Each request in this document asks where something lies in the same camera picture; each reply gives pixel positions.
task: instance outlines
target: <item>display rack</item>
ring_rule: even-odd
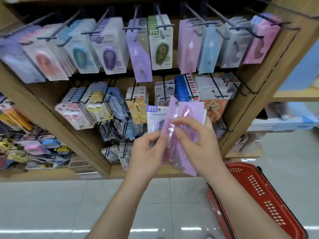
[[[175,75],[180,74],[177,66],[177,39],[178,39],[178,23],[179,16],[173,7],[179,5],[181,1],[172,0],[172,5],[165,5],[168,0],[154,0],[162,3],[162,13],[170,12],[174,18],[171,23],[175,24],[174,28],[174,50],[173,50],[173,68],[170,70],[153,71],[153,82],[145,82],[136,84],[132,66],[128,64],[128,72],[125,74],[107,76],[100,72],[96,75],[88,74],[76,76],[77,80],[87,82],[87,80],[105,80],[109,84],[110,80],[116,81],[116,86],[125,94],[128,87],[136,85],[146,86],[150,99],[154,97],[154,84],[156,81],[170,80]],[[211,11],[210,20],[219,19],[221,16],[225,21],[225,16],[232,17],[234,14],[246,15],[248,7],[252,0],[235,0],[233,5],[241,3],[241,6],[231,6],[228,8],[227,0],[208,0],[203,2]],[[148,7],[152,6],[149,0],[2,0],[0,3],[0,27],[5,28],[12,24],[21,23],[21,16],[25,16],[27,10],[42,10],[50,12],[61,7],[61,12],[66,13],[66,17],[70,17],[78,10],[79,3],[87,6],[88,16],[96,12],[96,20],[106,16],[109,5],[114,6],[117,12],[117,6],[130,6],[137,3],[148,3]],[[187,8],[190,10],[199,10],[198,1],[189,0]],[[227,126],[227,131],[219,140],[221,155],[224,159],[230,158],[248,158],[260,157],[262,155],[261,147],[249,152],[248,154],[229,153],[232,146],[246,132],[253,119],[258,115],[262,108],[271,101],[319,101],[319,92],[315,88],[308,88],[303,91],[280,91],[277,92],[280,85],[289,76],[290,72],[300,62],[310,47],[319,37],[317,31],[319,21],[316,16],[319,13],[319,0],[271,0],[271,4],[255,0],[256,8],[250,6],[250,12],[271,12],[282,16],[283,22],[274,25],[281,25],[283,29],[277,36],[274,44],[269,50],[262,64],[257,65],[241,65],[238,69],[220,69],[218,66],[215,72],[233,72],[243,81],[238,87],[238,92],[234,99],[230,100],[223,115],[223,120]],[[72,11],[68,12],[68,8],[73,5]],[[100,5],[101,12],[95,11],[96,5]],[[122,13],[116,13],[122,16],[125,8],[120,10]],[[56,102],[68,90],[71,81],[24,84],[15,77],[3,64],[0,64],[0,92],[12,99],[15,104],[36,124],[47,129],[59,140],[69,146],[80,157],[84,158],[94,169],[96,169],[103,178],[123,178],[125,171],[121,165],[111,165],[101,153],[101,149],[105,147],[105,142],[101,136],[97,134],[95,129],[75,130],[60,114],[55,112]],[[157,177],[186,177],[188,175],[173,169],[172,165],[162,165]],[[5,181],[41,181],[41,180],[71,180],[80,179],[75,173],[67,168],[52,169],[50,171],[29,171],[26,173],[12,174],[1,180]]]

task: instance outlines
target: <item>left hand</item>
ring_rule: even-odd
[[[155,146],[150,148],[150,142],[156,140]],[[161,136],[161,131],[145,133],[136,139],[132,148],[127,177],[137,179],[139,183],[145,182],[148,185],[160,169],[167,141],[168,135]]]

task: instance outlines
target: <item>store aisle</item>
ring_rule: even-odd
[[[266,177],[307,229],[319,238],[319,138],[312,131],[267,134],[264,156],[244,160]],[[122,180],[0,183],[0,238],[83,239]],[[153,179],[129,239],[223,238],[200,178]]]

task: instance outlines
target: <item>purple label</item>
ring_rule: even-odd
[[[147,106],[147,112],[157,112],[157,106]]]

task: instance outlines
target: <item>right hand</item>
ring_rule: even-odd
[[[206,117],[205,126],[191,117],[179,117],[173,120],[173,123],[190,126],[198,132],[199,140],[193,143],[181,128],[175,127],[174,131],[186,153],[187,159],[202,177],[207,179],[215,171],[226,168],[221,158],[218,141],[209,117]]]

